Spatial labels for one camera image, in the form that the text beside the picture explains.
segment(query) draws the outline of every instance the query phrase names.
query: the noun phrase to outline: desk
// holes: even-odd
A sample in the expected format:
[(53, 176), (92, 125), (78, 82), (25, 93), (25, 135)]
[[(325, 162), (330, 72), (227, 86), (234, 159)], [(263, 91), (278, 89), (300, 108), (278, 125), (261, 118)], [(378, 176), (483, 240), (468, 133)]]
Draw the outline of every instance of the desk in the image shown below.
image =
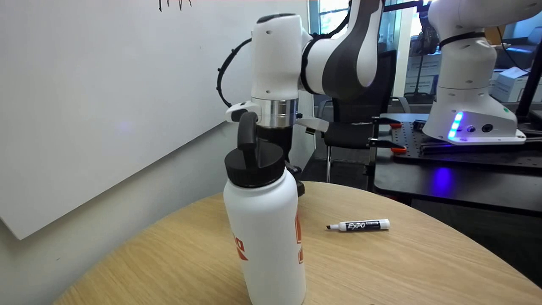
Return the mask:
[[(400, 121), (425, 120), (427, 115), (385, 115)], [(408, 198), (462, 201), (483, 206), (542, 211), (542, 177), (490, 167), (398, 162), (388, 149), (378, 149), (374, 189)]]
[[(307, 299), (330, 303), (542, 303), (542, 289), (442, 221), (356, 188), (305, 182)], [(325, 230), (388, 216), (391, 230)], [(249, 303), (222, 198), (191, 203), (110, 252), (58, 303)]]

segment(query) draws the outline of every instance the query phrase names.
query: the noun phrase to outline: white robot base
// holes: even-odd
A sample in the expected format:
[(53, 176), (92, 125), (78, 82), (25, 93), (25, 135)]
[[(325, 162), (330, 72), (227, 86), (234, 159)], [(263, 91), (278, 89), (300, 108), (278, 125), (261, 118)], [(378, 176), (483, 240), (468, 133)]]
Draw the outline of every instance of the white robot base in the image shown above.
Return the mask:
[(424, 133), (454, 145), (520, 145), (517, 116), (486, 93), (440, 89)]

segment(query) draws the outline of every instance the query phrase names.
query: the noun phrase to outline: round table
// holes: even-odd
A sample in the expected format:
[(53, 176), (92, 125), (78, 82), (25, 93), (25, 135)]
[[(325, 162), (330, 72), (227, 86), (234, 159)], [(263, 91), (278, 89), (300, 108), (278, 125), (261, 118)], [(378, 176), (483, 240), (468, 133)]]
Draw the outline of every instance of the round table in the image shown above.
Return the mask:
[[(305, 182), (305, 305), (542, 303), (530, 279), (446, 223), (390, 198)], [(349, 218), (390, 230), (332, 232)], [(156, 221), (83, 274), (58, 303), (249, 303), (222, 196)]]

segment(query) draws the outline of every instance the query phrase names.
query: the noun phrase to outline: dry erase marker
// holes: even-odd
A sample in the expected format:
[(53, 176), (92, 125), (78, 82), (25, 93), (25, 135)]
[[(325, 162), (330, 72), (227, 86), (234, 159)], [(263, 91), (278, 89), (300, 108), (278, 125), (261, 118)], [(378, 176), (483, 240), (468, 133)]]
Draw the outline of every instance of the dry erase marker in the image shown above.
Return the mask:
[(339, 230), (339, 232), (388, 230), (390, 220), (388, 218), (347, 220), (347, 221), (330, 223), (327, 225), (327, 228)]

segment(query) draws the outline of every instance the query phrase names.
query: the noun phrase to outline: white water bottle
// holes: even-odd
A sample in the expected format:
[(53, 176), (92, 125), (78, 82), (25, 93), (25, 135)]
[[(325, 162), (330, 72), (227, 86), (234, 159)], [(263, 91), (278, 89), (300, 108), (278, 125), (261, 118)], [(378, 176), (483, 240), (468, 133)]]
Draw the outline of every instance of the white water bottle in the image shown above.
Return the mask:
[(241, 116), (237, 149), (227, 154), (224, 203), (254, 305), (300, 305), (305, 298), (296, 181), (283, 149), (259, 142), (252, 111)]

